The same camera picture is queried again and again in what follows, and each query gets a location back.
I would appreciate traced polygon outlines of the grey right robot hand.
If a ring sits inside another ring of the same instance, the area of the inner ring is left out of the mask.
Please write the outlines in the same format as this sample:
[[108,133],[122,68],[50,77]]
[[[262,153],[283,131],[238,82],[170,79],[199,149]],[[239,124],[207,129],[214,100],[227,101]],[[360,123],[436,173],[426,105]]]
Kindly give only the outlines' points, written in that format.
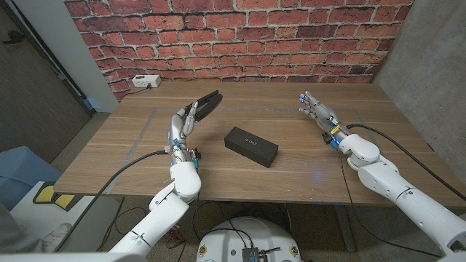
[[305,105],[300,108],[300,112],[314,119],[319,128],[323,130],[323,140],[326,144],[331,144],[334,148],[345,139],[350,133],[340,122],[335,111],[326,107],[308,91],[301,93],[299,100]]

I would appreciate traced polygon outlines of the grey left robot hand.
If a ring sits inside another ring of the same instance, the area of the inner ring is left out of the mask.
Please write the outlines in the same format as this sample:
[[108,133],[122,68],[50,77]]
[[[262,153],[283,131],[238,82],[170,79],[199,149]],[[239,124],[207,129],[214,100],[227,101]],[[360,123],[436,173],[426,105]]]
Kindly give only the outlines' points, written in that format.
[[189,110],[182,108],[177,114],[173,115],[169,125],[168,132],[168,152],[171,155],[171,164],[186,162],[190,160],[189,150],[186,145],[186,137],[194,129],[195,114],[197,112],[198,102],[194,101]]

